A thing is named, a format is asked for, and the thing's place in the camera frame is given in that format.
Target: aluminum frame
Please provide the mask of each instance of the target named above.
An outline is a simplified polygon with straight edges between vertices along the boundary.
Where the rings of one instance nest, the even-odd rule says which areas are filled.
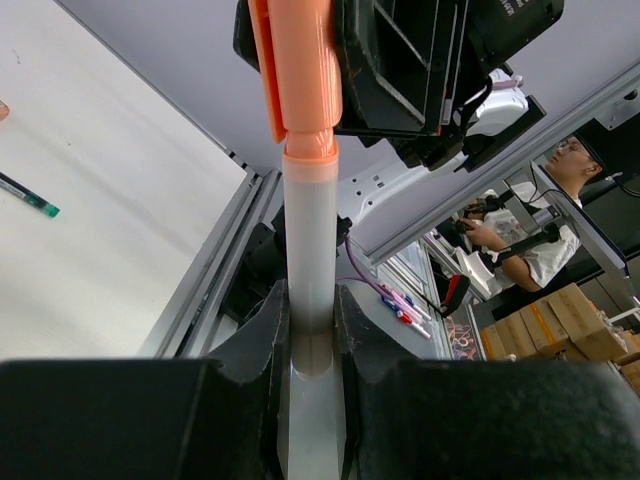
[[[508,190],[511,190],[511,188],[505,181],[502,181],[499,182],[498,185],[496,185],[495,190],[498,196],[500,196]],[[514,195],[509,200],[507,200],[505,202],[505,205],[507,209],[511,213],[513,213],[513,216],[518,219],[518,222],[520,222],[522,229],[529,235],[540,230],[540,227],[536,223],[535,219],[531,215],[529,215],[529,212],[524,207],[524,204],[519,200],[517,195]]]
[[[625,100],[624,98],[618,100],[606,110],[603,110],[596,116],[596,120],[600,122],[607,130],[615,130],[620,125],[623,125],[627,120],[635,117],[640,113],[640,96],[633,100]]]
[[[236,231],[227,235],[229,243],[224,259],[211,281],[203,283],[206,291],[188,338],[185,339],[184,348],[179,352],[180,357],[200,357],[211,351],[223,317],[220,307],[224,297],[233,281],[253,228],[264,219],[280,179],[281,173],[277,170],[272,170],[264,177],[246,217]]]
[[[435,260],[449,270],[449,272],[453,275],[464,275],[460,265],[431,232],[423,235],[422,242],[424,242],[425,248],[433,255]],[[470,277],[470,280],[471,285],[469,286],[469,290],[473,293],[473,296],[478,300],[486,300],[485,295],[482,293],[482,288],[477,284],[477,280],[474,277]]]
[[[510,80],[501,70],[491,74],[494,82]],[[468,135],[495,136],[508,128],[529,110],[526,95],[519,89],[492,92],[476,112],[477,123],[471,126]],[[467,156],[458,153],[446,165],[431,171],[425,167],[408,168],[399,158],[391,164],[382,162],[344,178],[338,183],[338,213],[349,217],[354,226],[367,216],[407,189],[428,184],[434,178],[453,173],[462,167]]]
[[[205,295],[211,295],[211,286],[213,285],[214,291],[223,288],[226,291],[226,286],[220,285],[219,279],[221,269],[230,268],[229,250],[239,248],[239,244],[236,245],[234,240],[240,230],[246,231],[248,228],[250,233],[253,225],[260,221],[261,215],[264,214],[263,207],[268,204],[280,179],[279,172],[274,171],[262,179],[251,169],[246,170],[247,176],[147,335],[138,356],[175,357],[185,341],[185,336],[192,331],[192,323],[201,311]]]

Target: white t-shirt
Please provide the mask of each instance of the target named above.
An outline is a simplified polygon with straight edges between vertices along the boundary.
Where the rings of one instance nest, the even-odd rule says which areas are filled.
[[[525,202],[530,199],[536,199],[539,196],[534,185],[530,182],[512,185],[511,188],[518,198]],[[495,192],[487,192],[486,194],[495,195]],[[574,201],[582,208],[580,200],[574,199]],[[531,206],[547,208],[549,203],[544,198],[540,198],[533,202]],[[516,217],[507,209],[487,213],[484,218],[484,225],[495,231],[507,245],[512,245],[529,236],[522,229]],[[544,288],[562,267],[567,264],[569,259],[573,257],[578,247],[580,247],[578,237],[576,237],[569,227],[563,225],[560,227],[560,239],[557,242],[538,245],[537,247],[527,250],[524,255],[520,257],[529,264],[531,278],[540,285],[541,288]],[[513,281],[507,277],[501,268],[497,268],[494,273],[498,286],[498,291],[494,294],[514,285]]]

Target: pen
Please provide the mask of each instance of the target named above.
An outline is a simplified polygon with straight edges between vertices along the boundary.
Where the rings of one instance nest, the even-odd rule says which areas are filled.
[[[23,202],[28,203],[34,208],[37,208],[45,215],[49,217],[55,217],[60,209],[55,205],[50,204],[44,198],[36,195],[28,188],[23,187],[15,180],[10,179],[4,173],[0,172],[0,188],[6,190],[9,193],[12,193],[16,197],[18,197]]]

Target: white table surface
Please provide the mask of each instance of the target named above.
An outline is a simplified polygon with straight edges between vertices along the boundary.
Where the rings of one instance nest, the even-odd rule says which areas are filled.
[[[52,0],[0,5],[0,359],[135,355],[244,171]]]

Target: cardboard box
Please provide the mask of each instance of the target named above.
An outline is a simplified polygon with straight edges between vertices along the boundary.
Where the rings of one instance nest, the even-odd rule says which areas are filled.
[[[546,300],[569,338],[589,360],[604,362],[627,353],[624,342],[607,328],[575,283]]]
[[[487,354],[488,360],[502,360],[507,356],[507,351],[504,349],[495,325],[482,330],[480,339],[482,340],[482,345],[484,345],[484,352]]]
[[[520,310],[520,315],[536,349],[543,357],[554,359],[562,353],[569,360],[587,359],[573,344],[547,300],[527,305]]]
[[[640,358],[640,336],[634,335],[630,331],[624,331],[620,334],[620,338],[627,346],[627,354],[615,359],[618,365],[626,365]]]
[[[636,393],[640,395],[640,360],[636,360],[633,363],[620,367],[620,371]]]
[[[507,355],[513,354],[518,359],[539,356],[520,312],[512,313],[497,322],[496,329]]]

